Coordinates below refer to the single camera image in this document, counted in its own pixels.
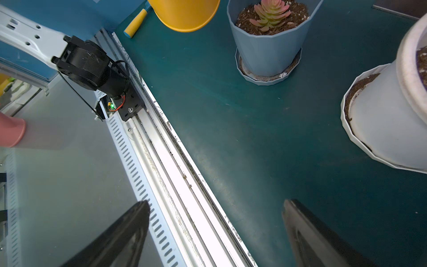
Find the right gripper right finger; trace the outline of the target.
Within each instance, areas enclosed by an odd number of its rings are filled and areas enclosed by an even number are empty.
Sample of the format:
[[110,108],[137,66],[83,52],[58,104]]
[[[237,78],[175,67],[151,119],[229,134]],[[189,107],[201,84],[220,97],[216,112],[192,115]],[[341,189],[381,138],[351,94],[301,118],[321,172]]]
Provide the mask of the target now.
[[298,267],[374,267],[296,199],[284,201],[282,218]]

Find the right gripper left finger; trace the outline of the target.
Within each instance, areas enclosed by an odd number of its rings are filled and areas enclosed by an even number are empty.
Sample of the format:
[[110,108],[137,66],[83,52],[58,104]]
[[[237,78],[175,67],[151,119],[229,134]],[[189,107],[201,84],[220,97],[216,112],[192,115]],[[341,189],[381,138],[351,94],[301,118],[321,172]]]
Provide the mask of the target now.
[[87,247],[62,264],[64,267],[136,267],[150,222],[147,200],[139,201]]

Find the yellow plastic watering can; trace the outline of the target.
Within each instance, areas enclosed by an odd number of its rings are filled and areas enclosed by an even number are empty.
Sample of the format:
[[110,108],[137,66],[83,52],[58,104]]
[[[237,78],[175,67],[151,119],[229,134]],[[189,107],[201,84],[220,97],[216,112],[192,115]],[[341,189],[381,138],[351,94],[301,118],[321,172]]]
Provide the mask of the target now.
[[216,14],[220,0],[149,0],[159,20],[177,32],[194,32]]

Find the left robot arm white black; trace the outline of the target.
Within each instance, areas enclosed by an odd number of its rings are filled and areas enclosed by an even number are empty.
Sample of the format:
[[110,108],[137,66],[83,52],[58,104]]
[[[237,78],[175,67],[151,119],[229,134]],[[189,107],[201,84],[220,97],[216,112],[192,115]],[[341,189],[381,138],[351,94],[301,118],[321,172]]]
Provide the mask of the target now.
[[120,99],[132,82],[126,69],[96,43],[68,36],[1,6],[1,41],[69,77],[91,91]]

